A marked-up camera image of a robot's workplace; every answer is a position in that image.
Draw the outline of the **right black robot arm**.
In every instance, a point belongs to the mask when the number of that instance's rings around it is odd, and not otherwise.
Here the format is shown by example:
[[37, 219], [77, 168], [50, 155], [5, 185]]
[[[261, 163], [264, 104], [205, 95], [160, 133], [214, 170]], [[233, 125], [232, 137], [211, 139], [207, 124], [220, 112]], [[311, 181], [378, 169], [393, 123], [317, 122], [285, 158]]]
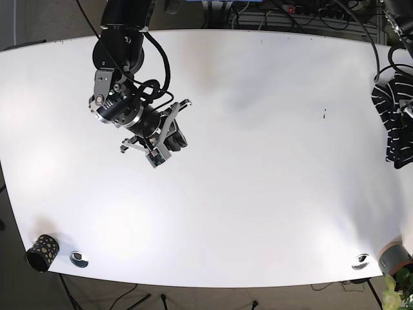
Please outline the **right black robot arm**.
[[[190, 106], [189, 99], [174, 99], [158, 107], [154, 101], [171, 95], [170, 63], [161, 45], [148, 33], [155, 1], [107, 1], [102, 18], [101, 33], [92, 52], [96, 68], [94, 93], [89, 99], [90, 112], [102, 123], [133, 133], [124, 139], [121, 152], [140, 150], [154, 168], [168, 160], [173, 152], [187, 146], [177, 124], [179, 112]], [[143, 41], [160, 53], [165, 80], [138, 82], [134, 75], [142, 67], [145, 54]]]

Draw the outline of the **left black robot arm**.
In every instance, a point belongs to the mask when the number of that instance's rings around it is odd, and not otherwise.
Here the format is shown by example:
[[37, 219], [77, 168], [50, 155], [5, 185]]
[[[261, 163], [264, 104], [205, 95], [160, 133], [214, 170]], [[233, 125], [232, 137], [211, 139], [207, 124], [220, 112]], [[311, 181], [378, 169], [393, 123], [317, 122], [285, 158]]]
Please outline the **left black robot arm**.
[[384, 0], [385, 15], [412, 56], [412, 1]]

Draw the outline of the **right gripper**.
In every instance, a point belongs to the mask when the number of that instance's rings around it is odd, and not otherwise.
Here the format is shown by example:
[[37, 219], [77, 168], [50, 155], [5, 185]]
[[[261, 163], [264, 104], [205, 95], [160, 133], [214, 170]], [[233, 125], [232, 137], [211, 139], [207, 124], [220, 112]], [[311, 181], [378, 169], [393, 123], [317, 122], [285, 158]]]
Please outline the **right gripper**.
[[129, 128], [134, 136], [122, 141], [121, 153], [124, 154], [129, 149], [139, 150], [145, 153], [146, 159], [153, 168], [162, 165], [173, 152], [179, 152], [188, 146], [176, 117], [179, 112], [191, 105], [192, 102], [185, 99], [179, 103], [175, 102], [161, 112], [147, 107], [142, 120]]

